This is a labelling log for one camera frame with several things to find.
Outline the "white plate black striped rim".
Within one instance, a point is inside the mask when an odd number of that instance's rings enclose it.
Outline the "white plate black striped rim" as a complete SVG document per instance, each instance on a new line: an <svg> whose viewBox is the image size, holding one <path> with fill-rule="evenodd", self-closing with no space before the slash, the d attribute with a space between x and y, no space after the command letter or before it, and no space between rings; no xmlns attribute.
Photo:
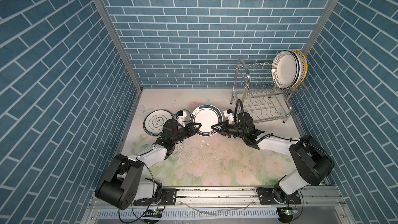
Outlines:
<svg viewBox="0 0 398 224"><path fill-rule="evenodd" d="M274 84L287 89L296 81L299 74L299 61L292 51L279 52L273 60L271 75Z"/></svg>

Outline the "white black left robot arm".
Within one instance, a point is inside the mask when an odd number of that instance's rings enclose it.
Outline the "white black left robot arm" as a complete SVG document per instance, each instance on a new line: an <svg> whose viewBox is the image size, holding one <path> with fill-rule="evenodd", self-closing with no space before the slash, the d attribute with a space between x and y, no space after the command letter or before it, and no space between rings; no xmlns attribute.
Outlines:
<svg viewBox="0 0 398 224"><path fill-rule="evenodd" d="M196 122L182 125L177 120L167 120L160 136L148 150L130 156L118 154L112 159L95 189L95 197L120 210L132 204L159 203L162 184L153 176L142 181L143 170L166 160L176 144L196 135L201 126Z"/></svg>

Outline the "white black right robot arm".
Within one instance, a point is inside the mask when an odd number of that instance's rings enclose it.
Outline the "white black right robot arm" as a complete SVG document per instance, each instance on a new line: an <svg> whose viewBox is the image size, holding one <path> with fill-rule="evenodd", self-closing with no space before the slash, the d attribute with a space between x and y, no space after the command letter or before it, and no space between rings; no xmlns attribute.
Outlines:
<svg viewBox="0 0 398 224"><path fill-rule="evenodd" d="M318 186L335 166L330 155L310 135L282 138L253 126L230 124L228 121L211 128L222 136L241 138L251 148L281 153L293 161L293 171L283 176L272 191L274 200L279 204L288 202L298 190L307 185Z"/></svg>

